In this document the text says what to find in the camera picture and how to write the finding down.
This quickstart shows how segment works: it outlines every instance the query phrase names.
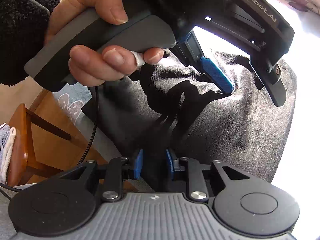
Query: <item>round black pad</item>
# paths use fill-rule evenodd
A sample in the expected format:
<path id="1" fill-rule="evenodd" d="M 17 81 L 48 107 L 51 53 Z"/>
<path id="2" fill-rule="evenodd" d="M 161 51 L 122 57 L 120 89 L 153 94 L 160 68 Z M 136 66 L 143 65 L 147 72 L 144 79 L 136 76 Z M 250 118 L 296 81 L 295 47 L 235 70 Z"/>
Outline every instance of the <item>round black pad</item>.
<path id="1" fill-rule="evenodd" d="M 241 206 L 252 214 L 266 215 L 278 207 L 278 201 L 265 193 L 249 193 L 241 198 Z"/>
<path id="2" fill-rule="evenodd" d="M 225 224 L 250 236 L 275 236 L 292 230 L 300 210 L 288 193 L 258 178 L 226 182 L 213 203 Z"/>
<path id="3" fill-rule="evenodd" d="M 14 226 L 33 236 L 58 236 L 85 224 L 93 215 L 93 195 L 76 180 L 50 179 L 12 198 L 9 217 Z"/>

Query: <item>gray grip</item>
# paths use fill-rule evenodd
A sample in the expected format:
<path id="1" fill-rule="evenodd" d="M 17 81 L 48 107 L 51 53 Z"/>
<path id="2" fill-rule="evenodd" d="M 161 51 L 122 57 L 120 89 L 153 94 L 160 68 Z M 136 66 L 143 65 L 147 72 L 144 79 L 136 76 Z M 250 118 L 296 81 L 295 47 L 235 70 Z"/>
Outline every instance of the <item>gray grip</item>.
<path id="1" fill-rule="evenodd" d="M 99 19 L 94 8 L 88 8 L 83 13 L 79 14 L 64 28 L 62 28 L 50 41 L 47 43 L 32 59 L 25 65 L 24 70 L 30 77 L 34 78 L 41 69 L 57 54 L 71 39 L 78 35 L 82 30 L 88 27 L 91 23 Z"/>
<path id="2" fill-rule="evenodd" d="M 176 45 L 176 40 L 167 23 L 158 16 L 150 15 L 113 37 L 97 51 L 101 53 L 109 45 L 118 45 L 128 50 L 145 52 L 155 44 L 161 49 L 170 49 Z"/>
<path id="3" fill-rule="evenodd" d="M 12 240 L 255 240 L 223 227 L 209 208 L 186 200 L 182 193 L 128 193 L 115 203 L 104 203 L 82 228 L 57 237 L 17 233 Z M 295 240 L 290 234 L 265 240 Z"/>

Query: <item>silver rivet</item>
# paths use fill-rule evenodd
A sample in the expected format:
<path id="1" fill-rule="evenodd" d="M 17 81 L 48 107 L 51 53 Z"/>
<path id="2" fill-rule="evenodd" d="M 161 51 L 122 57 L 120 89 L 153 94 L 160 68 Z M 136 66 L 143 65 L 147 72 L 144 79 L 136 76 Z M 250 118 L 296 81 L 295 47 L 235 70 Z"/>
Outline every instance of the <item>silver rivet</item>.
<path id="1" fill-rule="evenodd" d="M 115 191 L 105 191 L 102 196 L 106 199 L 115 199 L 117 198 L 119 195 L 117 192 Z"/>
<path id="2" fill-rule="evenodd" d="M 191 197 L 194 199 L 204 199 L 207 197 L 207 194 L 202 191 L 194 191 L 191 193 Z"/>

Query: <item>white finger bandage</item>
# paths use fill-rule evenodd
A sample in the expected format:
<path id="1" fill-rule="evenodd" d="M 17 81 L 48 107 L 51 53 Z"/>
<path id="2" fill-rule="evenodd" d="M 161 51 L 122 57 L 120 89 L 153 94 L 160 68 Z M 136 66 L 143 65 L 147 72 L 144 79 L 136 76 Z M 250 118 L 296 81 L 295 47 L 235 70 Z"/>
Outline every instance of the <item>white finger bandage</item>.
<path id="1" fill-rule="evenodd" d="M 143 54 L 142 53 L 138 53 L 138 52 L 132 51 L 132 54 L 136 58 L 137 68 L 140 68 L 143 64 L 145 64 L 145 61 L 143 59 Z"/>

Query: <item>gray ribbed surface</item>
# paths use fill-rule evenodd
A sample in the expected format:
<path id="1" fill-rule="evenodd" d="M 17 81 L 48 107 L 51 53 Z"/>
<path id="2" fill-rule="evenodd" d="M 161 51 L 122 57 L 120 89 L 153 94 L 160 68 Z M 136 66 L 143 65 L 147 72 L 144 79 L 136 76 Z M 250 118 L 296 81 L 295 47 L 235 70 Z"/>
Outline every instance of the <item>gray ribbed surface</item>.
<path id="1" fill-rule="evenodd" d="M 117 203 L 103 204 L 83 228 L 54 240 L 253 240 L 224 228 L 207 206 L 187 201 L 181 193 L 129 193 Z M 41 237 L 18 233 L 13 240 L 39 240 Z M 290 235 L 271 238 L 294 240 Z"/>

